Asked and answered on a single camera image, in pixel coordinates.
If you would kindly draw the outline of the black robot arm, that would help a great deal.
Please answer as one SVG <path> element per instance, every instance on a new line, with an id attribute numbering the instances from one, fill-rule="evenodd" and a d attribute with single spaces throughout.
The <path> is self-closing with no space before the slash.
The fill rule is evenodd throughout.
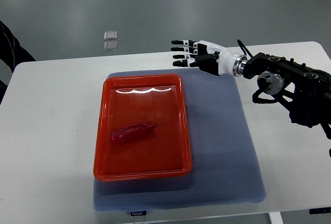
<path id="1" fill-rule="evenodd" d="M 175 40 L 173 66 L 184 77 L 189 124 L 197 141 L 252 154 L 253 147 L 235 81 L 256 79 L 256 104 L 284 107 L 291 123 L 321 126 L 330 137 L 330 75 L 293 59 L 265 53 L 242 54 L 207 41 Z"/>

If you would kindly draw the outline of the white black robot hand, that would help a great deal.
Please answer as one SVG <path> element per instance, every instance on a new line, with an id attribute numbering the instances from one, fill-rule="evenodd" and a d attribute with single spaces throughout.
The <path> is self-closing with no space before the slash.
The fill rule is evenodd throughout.
<path id="1" fill-rule="evenodd" d="M 172 47 L 173 52 L 189 52 L 194 54 L 173 55 L 175 67 L 198 67 L 200 70 L 221 76 L 223 74 L 239 77 L 246 64 L 246 52 L 231 53 L 227 48 L 207 41 L 172 40 L 171 44 L 192 47 Z"/>

